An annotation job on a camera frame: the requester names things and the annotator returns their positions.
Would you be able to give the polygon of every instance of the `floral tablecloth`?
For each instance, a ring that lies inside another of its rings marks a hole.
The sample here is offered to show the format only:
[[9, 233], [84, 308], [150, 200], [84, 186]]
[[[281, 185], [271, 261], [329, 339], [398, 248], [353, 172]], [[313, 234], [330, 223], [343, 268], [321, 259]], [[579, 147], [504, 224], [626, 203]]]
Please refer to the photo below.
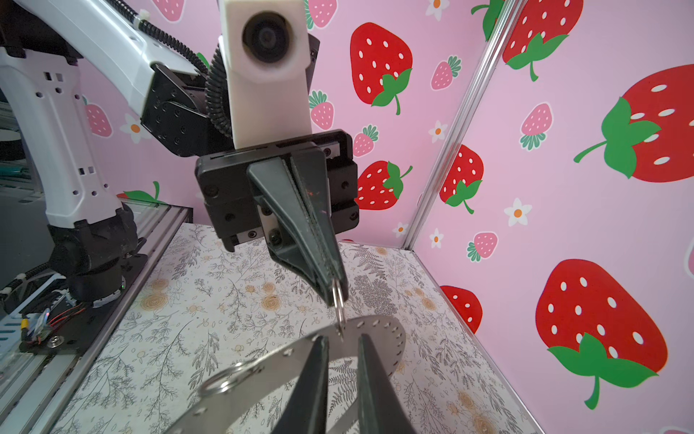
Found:
[[[348, 317], [393, 315], [407, 331], [391, 382], [418, 433], [539, 432], [412, 252], [347, 243], [340, 249]], [[334, 321], [334, 310], [309, 285], [270, 260], [264, 240], [229, 253], [211, 227], [184, 224], [53, 434], [162, 433], [215, 372]], [[328, 426], [355, 398], [356, 369], [353, 358], [330, 366]], [[269, 433], [293, 385], [268, 395], [228, 432]]]

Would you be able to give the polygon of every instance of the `strawberry wallpaper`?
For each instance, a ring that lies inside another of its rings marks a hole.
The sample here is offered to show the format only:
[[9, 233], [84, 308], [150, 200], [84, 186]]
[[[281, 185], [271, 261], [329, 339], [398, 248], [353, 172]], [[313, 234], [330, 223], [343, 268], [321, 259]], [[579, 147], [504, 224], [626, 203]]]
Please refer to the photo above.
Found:
[[693, 15], [529, 0], [417, 239], [547, 433], [694, 431]]
[[[128, 3], [212, 57], [221, 32], [215, 0]], [[482, 13], [471, 14], [475, 4], [306, 0], [307, 28], [321, 41], [306, 110], [314, 132], [340, 128], [352, 135], [359, 166], [360, 224], [340, 238], [402, 245], [484, 49]], [[169, 153], [96, 68], [86, 60], [80, 67], [95, 158], [111, 188], [191, 206], [195, 221], [209, 224], [193, 176], [196, 159]]]

